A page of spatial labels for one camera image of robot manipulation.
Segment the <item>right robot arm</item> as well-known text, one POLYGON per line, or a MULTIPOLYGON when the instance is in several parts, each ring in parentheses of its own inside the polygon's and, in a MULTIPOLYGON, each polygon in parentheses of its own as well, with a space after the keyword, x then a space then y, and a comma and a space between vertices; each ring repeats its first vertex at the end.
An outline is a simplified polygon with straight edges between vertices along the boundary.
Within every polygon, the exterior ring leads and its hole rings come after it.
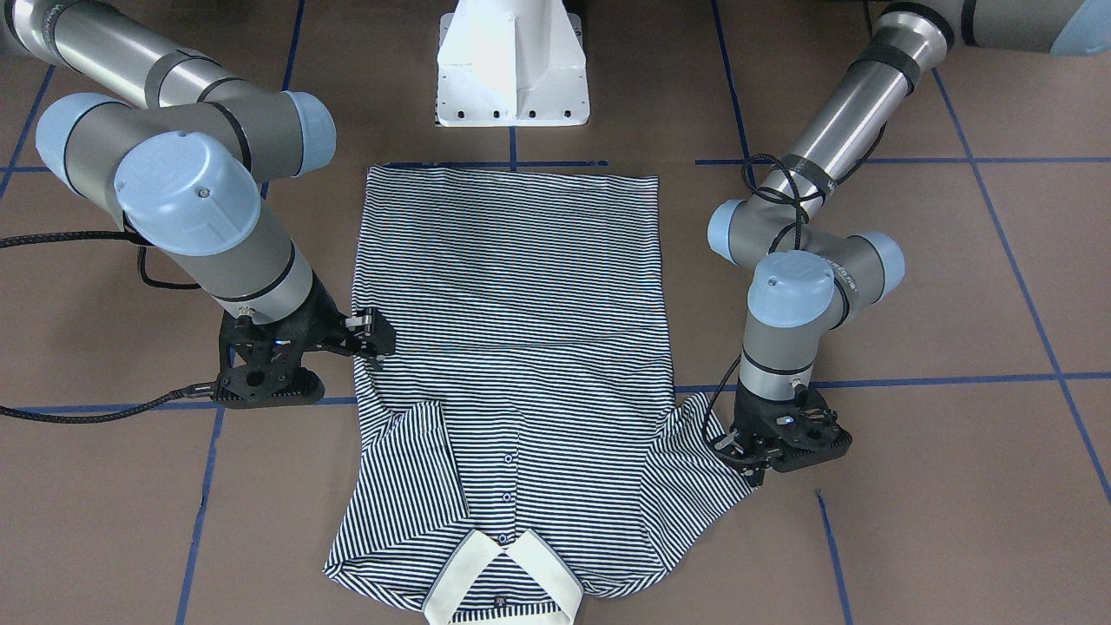
POLYGON ((107 88, 48 107, 36 150, 214 298, 241 357, 296 365, 329 351, 378 365, 393 353, 384 315, 339 312, 260 192, 334 157, 336 123, 317 95, 258 88, 103 1, 4 1, 3 30, 107 88))

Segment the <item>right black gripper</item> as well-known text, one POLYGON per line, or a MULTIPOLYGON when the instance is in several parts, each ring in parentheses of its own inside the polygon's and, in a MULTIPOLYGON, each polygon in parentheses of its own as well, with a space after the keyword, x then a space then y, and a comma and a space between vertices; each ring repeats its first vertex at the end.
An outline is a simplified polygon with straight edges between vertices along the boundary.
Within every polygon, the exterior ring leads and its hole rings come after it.
POLYGON ((353 359, 369 371, 384 369, 396 346, 396 331, 381 310, 361 308, 341 315, 320 278, 312 278, 308 298, 290 316, 257 325, 250 317, 223 313, 219 332, 220 363, 230 365, 233 351, 248 365, 298 365, 306 352, 326 351, 353 359))

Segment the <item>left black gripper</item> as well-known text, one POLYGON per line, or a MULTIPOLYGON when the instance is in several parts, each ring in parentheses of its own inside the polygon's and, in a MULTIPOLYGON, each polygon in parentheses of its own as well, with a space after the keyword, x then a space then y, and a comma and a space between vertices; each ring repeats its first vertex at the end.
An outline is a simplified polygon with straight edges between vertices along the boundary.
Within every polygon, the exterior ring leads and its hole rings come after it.
POLYGON ((799 386, 793 389, 792 399, 770 400, 740 386, 735 392, 733 430, 711 438, 710 450, 725 465, 745 465, 745 485, 760 487, 771 458, 765 451, 747 452, 747 442, 753 438, 765 450, 780 450, 774 430, 777 420, 805 409, 825 409, 825 397, 815 389, 799 386))

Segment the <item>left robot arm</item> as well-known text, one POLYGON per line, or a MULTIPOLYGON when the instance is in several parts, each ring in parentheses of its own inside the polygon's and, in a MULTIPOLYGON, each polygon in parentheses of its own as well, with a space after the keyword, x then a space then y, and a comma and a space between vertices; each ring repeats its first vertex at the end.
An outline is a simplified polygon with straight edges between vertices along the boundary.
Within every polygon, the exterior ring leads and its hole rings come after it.
POLYGON ((741 344, 714 394, 733 392, 733 415, 712 447, 745 478, 805 468, 848 451, 823 392, 830 389, 1003 389, 1045 383, 1065 407, 1084 467, 1099 493, 1108 474, 1075 399, 1075 381, 1108 381, 1108 365, 1065 365, 1048 327, 1052 309, 1033 293, 1020 234, 1003 218, 1007 190, 989 174, 1025 187, 1022 168, 1064 173, 1033 182, 1032 206, 1047 208, 1050 250, 1082 246, 1081 269, 1108 270, 1098 233, 1108 225, 1107 1, 853 1, 864 36, 830 80, 789 147, 763 154, 747 122, 740 72, 725 44, 725 6, 712 24, 725 69, 741 148, 720 167, 738 167, 741 189, 707 221, 707 244, 753 273, 742 290, 741 344), (928 239, 957 236, 960 253, 985 252, 989 266, 1015 282, 1019 327, 995 333, 1024 343, 1033 332, 1032 372, 865 373, 820 379, 832 364, 835 331, 863 332, 874 308, 905 282, 913 226, 928 239))

